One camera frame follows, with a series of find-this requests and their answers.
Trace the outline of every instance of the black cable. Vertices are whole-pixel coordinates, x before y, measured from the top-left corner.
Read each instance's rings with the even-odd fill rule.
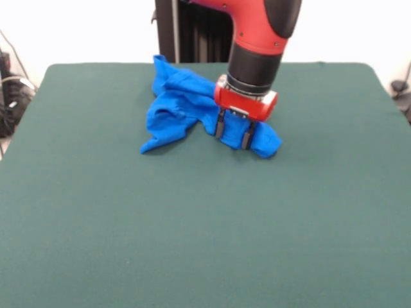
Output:
[[[401,89],[400,93],[404,92],[405,88],[407,87],[407,80],[409,79],[410,74],[411,74],[411,62],[410,62],[410,64],[408,65],[407,74],[405,75],[403,88]]]
[[[19,58],[19,55],[17,54],[17,52],[16,52],[13,44],[7,39],[6,35],[4,35],[3,31],[1,31],[1,29],[0,29],[0,35],[4,38],[4,40],[6,41],[6,43],[7,43],[7,44],[10,46],[10,48],[12,49],[12,51],[13,51],[13,53],[14,53],[14,55],[15,55],[15,58],[17,59],[19,65],[20,65],[20,67],[21,67],[21,69],[22,69],[22,71],[23,71],[23,73],[24,73],[24,77],[26,77],[27,79],[29,79],[29,78],[28,78],[28,75],[27,75],[27,72],[26,72],[26,69],[24,68],[23,63],[21,62],[21,60],[20,60],[20,58]]]

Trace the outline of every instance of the crumpled fabric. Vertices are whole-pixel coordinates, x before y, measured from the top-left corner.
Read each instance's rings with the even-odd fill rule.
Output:
[[[214,101],[216,84],[189,69],[171,66],[164,56],[154,57],[157,71],[152,90],[157,96],[147,111],[146,127],[152,138],[141,146],[140,152],[183,139],[187,130],[201,122],[209,135],[214,135],[219,107]],[[230,112],[225,113],[222,143],[232,149],[241,149],[250,121]],[[281,139],[266,123],[257,123],[250,149],[262,158],[273,156]]]

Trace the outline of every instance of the green felt surface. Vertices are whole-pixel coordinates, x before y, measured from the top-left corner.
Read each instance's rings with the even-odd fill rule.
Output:
[[[411,129],[371,68],[283,64],[270,160],[201,125],[140,155],[153,77],[48,70],[0,163],[1,308],[411,307]]]

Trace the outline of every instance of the black object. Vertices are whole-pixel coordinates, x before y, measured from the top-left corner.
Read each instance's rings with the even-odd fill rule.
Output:
[[[404,80],[394,80],[391,83],[391,88],[392,90],[396,93],[396,95],[393,97],[394,99],[397,99],[404,93],[404,91],[408,90],[409,85],[407,83],[409,77],[411,74],[411,62],[408,65],[407,73],[405,74],[405,79]]]
[[[15,76],[10,72],[9,54],[0,51],[1,79]],[[15,127],[32,101],[35,93],[19,79],[2,82],[0,99],[0,138],[13,135]]]
[[[240,92],[265,94],[281,63],[282,54],[259,55],[234,43],[230,56],[228,82]]]
[[[284,39],[294,32],[301,8],[301,0],[264,0],[272,29]]]
[[[169,62],[175,62],[173,4],[171,0],[155,0],[155,17],[159,33],[160,53]]]

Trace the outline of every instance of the black metal frame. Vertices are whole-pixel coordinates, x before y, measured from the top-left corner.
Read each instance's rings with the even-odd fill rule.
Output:
[[[231,18],[221,12],[179,1],[179,33],[174,33],[172,0],[155,0],[160,54],[176,61],[179,36],[182,63],[228,62],[232,43]]]
[[[160,54],[164,55],[169,62],[175,62],[173,3],[171,0],[155,0],[155,9]]]

